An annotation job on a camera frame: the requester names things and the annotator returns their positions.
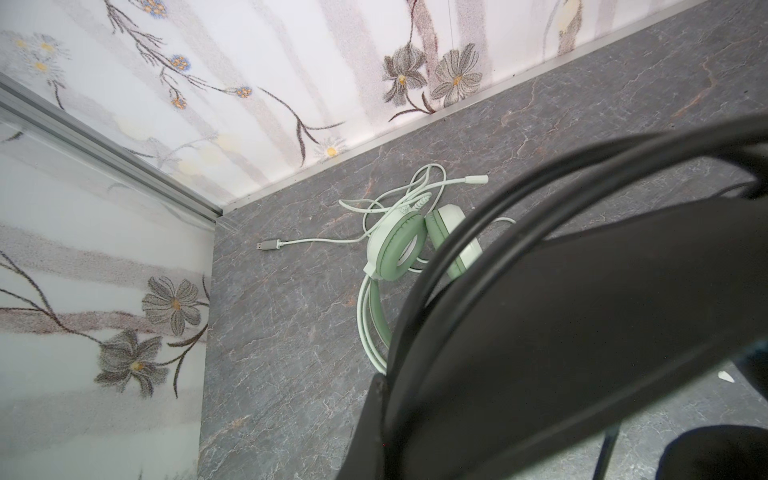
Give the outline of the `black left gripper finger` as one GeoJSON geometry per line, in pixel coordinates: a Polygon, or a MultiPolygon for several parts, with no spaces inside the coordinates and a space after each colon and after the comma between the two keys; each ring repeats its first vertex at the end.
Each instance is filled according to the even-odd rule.
{"type": "Polygon", "coordinates": [[[389,398],[386,376],[376,373],[371,381],[359,422],[344,462],[339,480],[385,479],[385,443],[383,420],[389,398]]]}

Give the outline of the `black wired headphones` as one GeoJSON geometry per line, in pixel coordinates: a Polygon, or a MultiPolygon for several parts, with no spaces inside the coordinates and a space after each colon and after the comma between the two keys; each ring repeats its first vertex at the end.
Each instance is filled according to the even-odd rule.
{"type": "Polygon", "coordinates": [[[767,117],[608,140],[500,189],[438,249],[398,319],[375,479],[502,479],[767,339],[767,117]],[[558,229],[708,157],[752,187],[558,229]]]}

